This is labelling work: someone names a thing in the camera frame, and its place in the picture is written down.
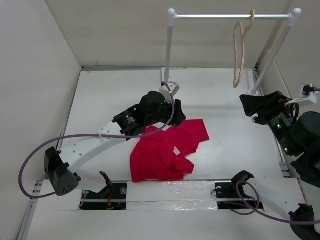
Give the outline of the red t-shirt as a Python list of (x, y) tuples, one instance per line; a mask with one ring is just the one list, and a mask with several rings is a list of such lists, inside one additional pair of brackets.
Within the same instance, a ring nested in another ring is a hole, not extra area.
[(182, 181), (195, 167), (187, 156), (209, 139), (202, 119), (185, 120), (179, 126), (142, 137), (130, 155), (132, 181)]

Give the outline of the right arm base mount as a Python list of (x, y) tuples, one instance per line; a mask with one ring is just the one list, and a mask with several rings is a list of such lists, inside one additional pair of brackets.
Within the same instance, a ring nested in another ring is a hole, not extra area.
[(219, 210), (248, 210), (239, 198), (235, 185), (230, 180), (214, 181), (211, 195), (216, 199)]

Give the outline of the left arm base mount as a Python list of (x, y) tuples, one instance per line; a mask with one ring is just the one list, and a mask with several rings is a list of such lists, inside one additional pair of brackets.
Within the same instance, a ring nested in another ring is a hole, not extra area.
[(112, 182), (109, 176), (99, 172), (104, 180), (105, 187), (99, 192), (83, 190), (79, 203), (81, 210), (123, 211), (127, 209), (128, 183), (126, 181)]

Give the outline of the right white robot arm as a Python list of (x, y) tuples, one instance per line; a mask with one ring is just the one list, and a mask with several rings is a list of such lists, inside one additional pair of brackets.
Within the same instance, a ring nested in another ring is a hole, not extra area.
[[(292, 99), (275, 91), (268, 95), (242, 94), (239, 97), (246, 116), (255, 124), (269, 127), (278, 146), (292, 160), (286, 165), (290, 176), (300, 184), (320, 189), (320, 114), (301, 111), (302, 99)], [(231, 180), (231, 191), (250, 213), (288, 224), (301, 240), (320, 238), (320, 203), (289, 199), (283, 191), (264, 185), (248, 171)]]

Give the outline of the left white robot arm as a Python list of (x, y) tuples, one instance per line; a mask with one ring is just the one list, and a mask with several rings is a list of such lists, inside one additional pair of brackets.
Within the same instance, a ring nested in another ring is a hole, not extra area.
[(97, 134), (91, 134), (78, 143), (57, 150), (51, 147), (45, 151), (44, 172), (57, 196), (64, 196), (75, 190), (81, 177), (77, 171), (88, 161), (104, 151), (141, 135), (148, 127), (163, 123), (179, 126), (186, 120), (182, 103), (165, 101), (156, 91), (144, 95), (140, 103), (116, 115), (111, 122), (102, 127)]

